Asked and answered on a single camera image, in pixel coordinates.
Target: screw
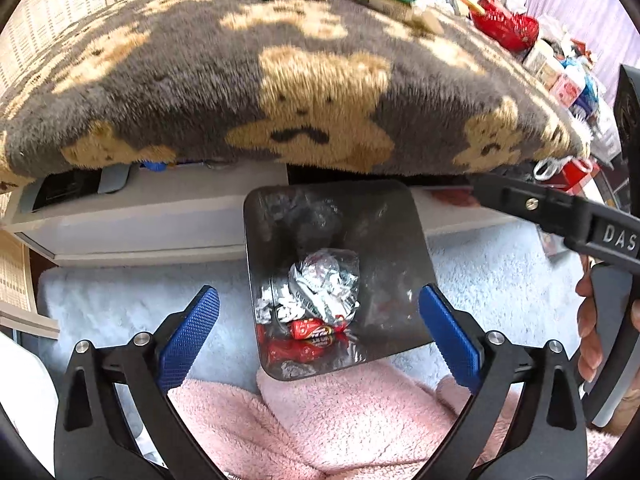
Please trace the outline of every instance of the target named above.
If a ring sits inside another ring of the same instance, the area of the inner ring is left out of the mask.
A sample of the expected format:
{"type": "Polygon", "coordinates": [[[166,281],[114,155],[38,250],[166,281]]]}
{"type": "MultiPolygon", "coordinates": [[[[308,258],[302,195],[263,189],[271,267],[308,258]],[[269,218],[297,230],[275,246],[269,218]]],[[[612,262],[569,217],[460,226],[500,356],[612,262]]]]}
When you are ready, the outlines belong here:
{"type": "Polygon", "coordinates": [[[556,341],[555,339],[552,339],[551,341],[549,341],[549,349],[554,354],[559,354],[563,350],[562,343],[559,341],[556,341]]]}
{"type": "Polygon", "coordinates": [[[149,341],[151,341],[151,336],[149,335],[149,332],[140,332],[140,333],[137,333],[135,336],[133,336],[133,344],[135,346],[144,346],[149,341]]]}
{"type": "Polygon", "coordinates": [[[82,340],[76,344],[76,352],[84,354],[89,349],[89,342],[82,340]]]}
{"type": "Polygon", "coordinates": [[[491,332],[487,333],[486,338],[489,340],[489,343],[493,343],[494,345],[504,343],[504,334],[497,330],[491,330],[491,332]]]}
{"type": "Polygon", "coordinates": [[[529,200],[524,203],[524,207],[526,207],[528,211],[535,211],[538,209],[538,204],[537,198],[529,198],[529,200]]]}

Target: curtain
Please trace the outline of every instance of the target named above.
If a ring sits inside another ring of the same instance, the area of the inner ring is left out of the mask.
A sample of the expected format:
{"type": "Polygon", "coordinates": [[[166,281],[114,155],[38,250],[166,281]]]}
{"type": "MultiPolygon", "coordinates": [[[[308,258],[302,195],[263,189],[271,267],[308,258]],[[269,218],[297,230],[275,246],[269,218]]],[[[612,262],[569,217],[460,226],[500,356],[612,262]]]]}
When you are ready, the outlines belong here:
{"type": "Polygon", "coordinates": [[[548,14],[598,55],[593,73],[613,104],[620,64],[640,66],[640,34],[619,0],[527,0],[527,13],[548,14]]]}

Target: blue textured pad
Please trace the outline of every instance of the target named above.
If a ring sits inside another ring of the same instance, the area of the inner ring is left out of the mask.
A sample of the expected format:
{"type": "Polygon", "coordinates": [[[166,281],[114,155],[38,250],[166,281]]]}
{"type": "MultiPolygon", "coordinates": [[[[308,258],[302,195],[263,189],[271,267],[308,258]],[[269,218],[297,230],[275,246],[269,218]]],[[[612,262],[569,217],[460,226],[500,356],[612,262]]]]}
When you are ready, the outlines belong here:
{"type": "Polygon", "coordinates": [[[169,339],[160,354],[156,377],[156,383],[163,393],[182,384],[218,320],[219,311],[218,293],[215,288],[210,288],[169,339]]]}
{"type": "Polygon", "coordinates": [[[433,285],[420,291],[418,310],[456,382],[475,394],[481,384],[481,357],[433,285]]]}

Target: blanket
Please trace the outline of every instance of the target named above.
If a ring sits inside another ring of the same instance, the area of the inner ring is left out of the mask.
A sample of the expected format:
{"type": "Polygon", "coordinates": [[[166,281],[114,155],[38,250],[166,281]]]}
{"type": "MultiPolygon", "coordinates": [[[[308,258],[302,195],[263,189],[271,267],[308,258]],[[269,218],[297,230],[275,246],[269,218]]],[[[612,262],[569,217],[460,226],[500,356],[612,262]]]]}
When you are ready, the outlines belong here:
{"type": "MultiPolygon", "coordinates": [[[[259,370],[262,396],[187,380],[169,396],[216,465],[242,480],[410,480],[470,396],[452,377],[436,390],[376,361],[280,382],[259,370]]],[[[480,463],[496,457],[513,418],[511,392],[480,463]]],[[[591,473],[616,437],[588,430],[591,473]]]]}
{"type": "Polygon", "coordinates": [[[135,161],[277,160],[460,174],[589,152],[497,43],[354,0],[122,0],[71,25],[0,100],[0,190],[135,161]]]}

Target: mustache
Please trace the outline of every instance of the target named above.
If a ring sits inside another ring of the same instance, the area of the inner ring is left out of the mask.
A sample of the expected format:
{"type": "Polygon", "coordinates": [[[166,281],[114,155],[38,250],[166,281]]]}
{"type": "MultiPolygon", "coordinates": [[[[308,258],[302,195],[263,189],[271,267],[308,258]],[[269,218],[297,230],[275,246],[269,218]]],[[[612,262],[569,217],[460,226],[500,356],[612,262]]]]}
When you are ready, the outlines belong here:
{"type": "Polygon", "coordinates": [[[329,135],[322,130],[318,130],[312,126],[304,126],[302,128],[287,128],[285,130],[278,130],[271,134],[271,139],[274,142],[283,143],[289,142],[295,139],[298,135],[306,135],[316,144],[328,144],[329,135]]]}

